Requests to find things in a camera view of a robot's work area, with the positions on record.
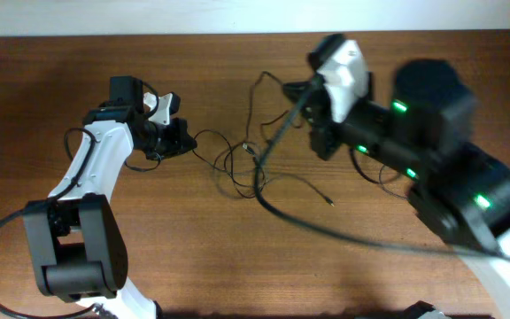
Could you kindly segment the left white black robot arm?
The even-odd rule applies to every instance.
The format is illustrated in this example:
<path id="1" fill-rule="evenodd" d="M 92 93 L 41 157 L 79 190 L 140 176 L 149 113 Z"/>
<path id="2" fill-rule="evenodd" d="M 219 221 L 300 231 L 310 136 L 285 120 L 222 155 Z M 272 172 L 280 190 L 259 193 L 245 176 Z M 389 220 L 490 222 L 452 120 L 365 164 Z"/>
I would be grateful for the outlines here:
<path id="1" fill-rule="evenodd" d="M 134 151 L 156 164 L 197 142 L 176 117 L 180 98 L 159 95 L 130 75 L 110 80 L 109 97 L 84 117 L 78 151 L 62 181 L 23 216 L 35 282 L 45 296 L 109 318 L 160 318 L 158 302 L 128 277 L 128 251 L 110 206 L 120 170 Z"/>

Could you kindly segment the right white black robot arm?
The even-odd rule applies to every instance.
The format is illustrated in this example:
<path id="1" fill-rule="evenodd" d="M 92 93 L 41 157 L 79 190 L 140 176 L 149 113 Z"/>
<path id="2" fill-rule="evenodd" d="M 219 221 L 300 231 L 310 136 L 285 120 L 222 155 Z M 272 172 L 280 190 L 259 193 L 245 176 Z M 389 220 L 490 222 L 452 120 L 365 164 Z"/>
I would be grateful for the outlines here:
<path id="1" fill-rule="evenodd" d="M 510 318 L 510 168 L 471 140 L 474 94 L 448 62 L 414 59 L 394 74 L 388 108 L 364 95 L 336 121 L 328 85 L 321 75 L 303 113 L 313 151 L 328 160 L 347 145 L 409 178 L 418 218 Z"/>

